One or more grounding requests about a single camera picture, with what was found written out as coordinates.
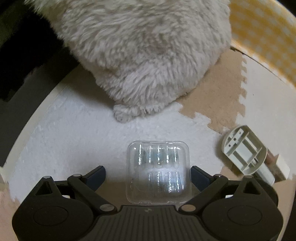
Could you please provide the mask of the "white cylinder tube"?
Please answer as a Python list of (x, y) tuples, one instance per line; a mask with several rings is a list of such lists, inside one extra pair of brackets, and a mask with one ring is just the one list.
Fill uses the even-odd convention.
[(262, 179), (268, 185), (273, 185), (275, 182), (275, 177), (273, 173), (269, 170), (269, 168), (262, 164), (254, 173), (258, 178)]

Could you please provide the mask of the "fluffy cream cushion left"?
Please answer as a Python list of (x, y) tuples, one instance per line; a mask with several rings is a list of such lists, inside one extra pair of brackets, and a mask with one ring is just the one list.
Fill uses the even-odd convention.
[(230, 1), (27, 1), (114, 101), (117, 121), (162, 111), (230, 48)]

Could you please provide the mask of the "yellow gingham sofa base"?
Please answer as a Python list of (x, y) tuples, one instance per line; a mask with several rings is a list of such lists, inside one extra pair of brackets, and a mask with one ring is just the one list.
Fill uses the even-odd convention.
[(295, 16), (278, 1), (230, 2), (231, 46), (295, 87)]

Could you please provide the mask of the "clear plastic blister case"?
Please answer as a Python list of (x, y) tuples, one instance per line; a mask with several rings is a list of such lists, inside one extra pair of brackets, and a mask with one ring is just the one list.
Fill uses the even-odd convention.
[(128, 146), (126, 198), (139, 205), (179, 205), (192, 196), (190, 153), (181, 141), (135, 141)]

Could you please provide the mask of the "brown lipstick with white cap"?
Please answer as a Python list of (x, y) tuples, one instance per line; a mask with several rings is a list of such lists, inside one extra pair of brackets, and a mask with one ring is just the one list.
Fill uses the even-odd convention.
[(275, 182), (285, 181), (289, 178), (290, 168), (280, 154), (274, 156), (268, 149), (264, 163), (275, 177)]

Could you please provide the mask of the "grey plastic bracket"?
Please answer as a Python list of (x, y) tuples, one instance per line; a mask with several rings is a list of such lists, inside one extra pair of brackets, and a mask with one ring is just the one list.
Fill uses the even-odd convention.
[(222, 152), (243, 175), (252, 175), (264, 164), (267, 147), (244, 125), (234, 128), (224, 136)]

